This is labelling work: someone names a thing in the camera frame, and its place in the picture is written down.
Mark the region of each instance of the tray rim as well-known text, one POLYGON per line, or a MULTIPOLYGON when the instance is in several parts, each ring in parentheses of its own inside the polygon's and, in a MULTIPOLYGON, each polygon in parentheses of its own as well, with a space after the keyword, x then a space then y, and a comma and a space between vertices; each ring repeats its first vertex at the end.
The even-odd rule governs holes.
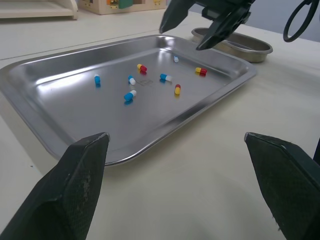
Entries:
MULTIPOLYGON (((35 111, 34 108, 27 101, 25 101, 25 99, 20 95, 20 93, 15 89, 15 87, 11 85, 10 81, 7 79, 8 72, 17 66, 24 65, 27 63, 38 62, 46 59, 76 54, 79 52, 96 50, 100 48, 109 47, 112 45, 118 45, 126 42, 136 41, 140 39, 158 38, 158 37, 162 37, 162 38, 170 37, 174 39, 179 39, 182 41, 187 41, 189 44, 194 45, 194 47, 197 46, 192 41, 189 41, 181 37, 176 37, 172 35, 163 35, 163 34, 153 34, 153 35, 129 38, 125 40, 109 42, 109 43, 100 44, 96 46, 89 46, 89 47, 24 59, 24 60, 11 63, 9 65, 6 65, 5 67, 0 69, 0 91, 3 93, 6 99, 10 102, 11 106, 18 113, 18 115, 23 119, 25 124, 30 128, 32 133, 41 142, 43 147, 54 158, 59 160, 60 156, 57 153, 58 152, 57 150, 61 148, 67 149, 68 145, 61 140, 59 135, 55 133, 55 131, 51 128, 51 126, 46 123, 46 121, 38 114, 38 112, 35 111)), ((233 80, 228 85, 220 88, 218 91, 207 96, 206 98, 199 101, 198 103, 190 107, 188 110, 180 114, 179 118, 181 118, 182 120, 179 123, 177 123, 177 121, 174 121, 174 119, 171 119, 170 121, 164 123, 164 125, 158 126, 156 129, 150 131, 148 134, 138 138, 134 142, 133 147, 131 146, 132 144, 130 144, 120 149, 115 149, 110 152, 108 151, 106 155, 105 166, 112 166, 112 165, 125 163, 139 156, 140 154, 148 150, 150 147, 160 142, 161 140, 163 140, 164 138, 166 138, 167 136, 169 136, 170 134, 172 134, 173 132, 181 128, 183 125, 187 124, 189 121, 193 120, 198 115, 200 115, 201 113, 203 113, 204 111, 212 107, 214 104, 216 104, 217 102, 225 98, 227 95, 229 95, 230 93, 232 93, 233 91, 241 87, 246 81, 250 80, 257 74, 256 68, 251 63, 241 58, 232 56, 230 54, 221 52, 213 48, 209 49, 208 51, 218 52, 219 54, 236 59, 242 62, 243 64, 245 64, 248 67, 248 71, 242 76, 240 76, 239 78, 233 80), (108 159, 113 159, 115 156, 117 156, 118 159, 119 159, 119 156, 121 156, 120 160, 107 162, 108 159)))

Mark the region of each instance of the red and yellow capsule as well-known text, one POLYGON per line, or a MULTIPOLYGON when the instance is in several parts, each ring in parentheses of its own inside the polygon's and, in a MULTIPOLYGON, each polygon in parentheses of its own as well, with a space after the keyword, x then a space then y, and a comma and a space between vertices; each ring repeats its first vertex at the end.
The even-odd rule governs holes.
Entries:
POLYGON ((196 67, 196 68, 195 68, 195 71, 196 71, 197 73, 200 73, 200 74, 207 74, 207 69, 202 68, 202 67, 196 67))
POLYGON ((180 95, 181 86, 180 84, 175 85, 174 94, 180 95))
POLYGON ((147 71, 147 68, 145 66, 143 66, 142 64, 138 64, 137 67, 138 67, 139 70, 141 70, 143 72, 147 71))

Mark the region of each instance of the robotic arm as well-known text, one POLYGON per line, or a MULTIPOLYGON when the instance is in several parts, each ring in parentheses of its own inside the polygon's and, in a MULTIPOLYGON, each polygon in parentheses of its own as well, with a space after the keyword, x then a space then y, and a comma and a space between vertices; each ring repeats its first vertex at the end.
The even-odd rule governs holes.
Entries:
MULTIPOLYGON (((159 31, 162 34, 177 27, 188 15, 188 10, 194 4, 199 4, 204 7, 202 16, 212 20, 213 23, 196 49, 210 49, 229 37, 240 24, 247 22, 251 14, 250 7, 254 2, 255 0, 171 0, 163 15, 159 31)), ((294 10, 284 28, 284 41, 293 42, 306 30, 318 5, 319 0, 303 0, 294 10), (310 4, 310 10, 304 23, 292 37, 289 37, 288 31, 293 19, 305 5, 310 4)))

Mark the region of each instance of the wooden shelf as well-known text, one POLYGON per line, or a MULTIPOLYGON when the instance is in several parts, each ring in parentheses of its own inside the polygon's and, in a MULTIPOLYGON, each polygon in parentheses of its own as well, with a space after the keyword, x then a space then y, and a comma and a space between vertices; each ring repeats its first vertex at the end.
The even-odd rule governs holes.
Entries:
POLYGON ((77 19, 77 12, 58 1, 0 1, 0 19, 62 16, 77 19))

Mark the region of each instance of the black cable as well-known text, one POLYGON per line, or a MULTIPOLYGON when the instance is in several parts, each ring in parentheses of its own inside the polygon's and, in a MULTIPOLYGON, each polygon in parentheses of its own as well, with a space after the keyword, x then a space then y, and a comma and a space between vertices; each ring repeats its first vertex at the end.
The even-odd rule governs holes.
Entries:
POLYGON ((283 40, 287 43, 291 43, 294 40, 296 40, 298 37, 300 37, 301 34, 304 33, 304 31, 307 29, 307 27, 309 26, 312 18, 314 17, 316 10, 318 8, 319 5, 319 0, 304 0, 302 3, 300 3, 300 5, 293 11, 293 13, 291 14, 288 22, 285 25, 284 31, 283 31, 283 40), (303 24, 301 25, 301 27, 299 28, 298 31, 296 31, 296 33, 294 35, 292 35, 291 37, 288 36, 288 31, 289 28, 292 24, 292 21, 294 20, 294 18, 296 17, 297 13, 305 6, 305 5, 310 5, 310 9, 309 12, 303 22, 303 24))

